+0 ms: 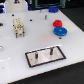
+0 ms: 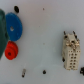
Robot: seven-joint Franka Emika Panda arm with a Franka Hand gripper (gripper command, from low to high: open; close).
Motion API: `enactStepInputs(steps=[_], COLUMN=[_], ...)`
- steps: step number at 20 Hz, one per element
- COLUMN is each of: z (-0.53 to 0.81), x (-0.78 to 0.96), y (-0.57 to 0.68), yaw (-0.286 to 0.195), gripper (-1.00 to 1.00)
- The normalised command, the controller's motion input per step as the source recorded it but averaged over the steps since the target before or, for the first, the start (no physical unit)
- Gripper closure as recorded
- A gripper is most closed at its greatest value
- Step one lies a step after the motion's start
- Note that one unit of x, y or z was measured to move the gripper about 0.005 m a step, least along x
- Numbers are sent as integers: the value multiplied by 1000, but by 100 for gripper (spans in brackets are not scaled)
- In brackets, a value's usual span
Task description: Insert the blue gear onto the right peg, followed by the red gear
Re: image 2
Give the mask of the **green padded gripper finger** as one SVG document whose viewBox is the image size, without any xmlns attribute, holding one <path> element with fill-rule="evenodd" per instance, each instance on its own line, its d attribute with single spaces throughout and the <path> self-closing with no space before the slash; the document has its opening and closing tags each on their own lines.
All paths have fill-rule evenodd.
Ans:
<svg viewBox="0 0 84 84">
<path fill-rule="evenodd" d="M 0 59 L 2 58 L 7 43 L 5 34 L 6 34 L 5 13 L 3 10 L 0 9 Z"/>
</svg>

